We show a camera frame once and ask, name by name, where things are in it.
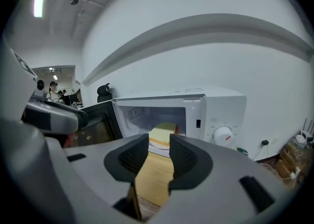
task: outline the white microwave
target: white microwave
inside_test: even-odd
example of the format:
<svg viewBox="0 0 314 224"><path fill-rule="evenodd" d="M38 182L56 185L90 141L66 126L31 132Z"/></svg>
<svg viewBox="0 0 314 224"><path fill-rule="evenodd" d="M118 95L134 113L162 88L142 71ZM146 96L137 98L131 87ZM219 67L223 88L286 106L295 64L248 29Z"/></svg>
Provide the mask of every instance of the white microwave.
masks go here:
<svg viewBox="0 0 314 224"><path fill-rule="evenodd" d="M246 96L217 86L131 94L107 102L112 102L124 138L171 122L180 135L229 148L235 147L246 108ZM149 144L149 151L169 157L169 149Z"/></svg>

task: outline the power adapter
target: power adapter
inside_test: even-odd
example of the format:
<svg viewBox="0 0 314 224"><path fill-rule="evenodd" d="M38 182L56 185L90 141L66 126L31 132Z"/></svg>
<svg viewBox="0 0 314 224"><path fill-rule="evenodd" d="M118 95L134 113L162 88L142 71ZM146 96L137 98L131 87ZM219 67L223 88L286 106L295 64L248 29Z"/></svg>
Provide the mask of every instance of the power adapter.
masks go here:
<svg viewBox="0 0 314 224"><path fill-rule="evenodd" d="M268 144L269 144L268 140L263 140L262 141L262 145L268 145Z"/></svg>

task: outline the wooden board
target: wooden board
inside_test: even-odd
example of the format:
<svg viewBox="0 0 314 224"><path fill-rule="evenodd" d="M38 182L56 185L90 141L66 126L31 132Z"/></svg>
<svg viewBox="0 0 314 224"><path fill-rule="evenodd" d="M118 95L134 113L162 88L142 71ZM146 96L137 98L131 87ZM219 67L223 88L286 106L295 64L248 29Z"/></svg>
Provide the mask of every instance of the wooden board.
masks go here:
<svg viewBox="0 0 314 224"><path fill-rule="evenodd" d="M148 153L148 157L135 179L138 196L158 206L169 198L168 184L173 180L173 164L170 158Z"/></svg>

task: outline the black cable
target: black cable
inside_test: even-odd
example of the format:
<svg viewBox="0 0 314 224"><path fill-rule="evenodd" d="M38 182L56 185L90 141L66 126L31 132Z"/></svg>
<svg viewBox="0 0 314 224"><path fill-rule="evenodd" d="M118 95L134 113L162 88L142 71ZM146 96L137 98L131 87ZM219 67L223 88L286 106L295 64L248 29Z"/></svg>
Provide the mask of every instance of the black cable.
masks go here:
<svg viewBox="0 0 314 224"><path fill-rule="evenodd" d="M258 152L258 154L256 154L256 156L254 157L253 161L254 161L254 160L256 159L256 157L260 154L260 152L261 152L261 150L263 149L264 146L265 146L265 145L263 145L263 146L261 147L260 151Z"/></svg>

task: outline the person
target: person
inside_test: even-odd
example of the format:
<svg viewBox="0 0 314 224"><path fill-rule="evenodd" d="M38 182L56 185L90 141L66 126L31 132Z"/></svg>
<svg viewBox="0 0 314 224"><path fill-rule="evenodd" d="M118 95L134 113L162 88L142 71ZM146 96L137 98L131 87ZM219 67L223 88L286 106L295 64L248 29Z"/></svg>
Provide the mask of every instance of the person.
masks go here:
<svg viewBox="0 0 314 224"><path fill-rule="evenodd" d="M59 101L59 95L56 93L57 83L55 81L50 82L49 93L47 94L47 98L51 101Z"/></svg>

